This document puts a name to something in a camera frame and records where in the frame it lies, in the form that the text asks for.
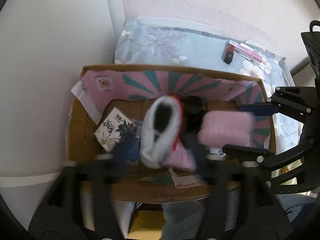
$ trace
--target white shoe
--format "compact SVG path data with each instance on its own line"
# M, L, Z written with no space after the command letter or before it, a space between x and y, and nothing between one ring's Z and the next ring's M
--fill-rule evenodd
M180 103L169 96L158 98L142 124L140 158L149 168L159 169L172 151L180 124Z

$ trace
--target cardboard box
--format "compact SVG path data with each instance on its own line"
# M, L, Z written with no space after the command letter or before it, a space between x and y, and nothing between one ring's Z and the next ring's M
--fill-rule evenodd
M213 71L191 67L177 66L159 66L159 65L95 65L85 66L82 70L81 77L88 70L114 70L114 71L168 71L177 73L189 73L203 75L209 78L226 79L234 81L255 81L259 84L263 97L267 95L260 79L248 76L242 76L233 73ZM111 101L104 113L100 122L111 112L114 107L120 109L128 118L132 120L143 120L146 111L149 109L154 100L113 100ZM213 110L236 110L237 104L235 101L214 101L204 104L204 109ZM269 149L276 150L276 140L272 118L270 122L270 141ZM94 160L94 156L104 153L97 139L94 137L94 132L100 124L96 125L87 114L80 101L75 98L72 106L72 118L67 134L67 158L78 163L89 162ZM178 176L186 176L184 171L175 171ZM84 190L90 191L90 183L85 183ZM229 188L237 187L237 182L230 182ZM191 188L177 189L171 179L167 169L152 170L145 167L142 163L137 166L129 166L120 182L112 185L111 197L114 200L128 202L144 202L144 203L169 203L179 202L192 199L200 199L208 196L207 185L201 185Z

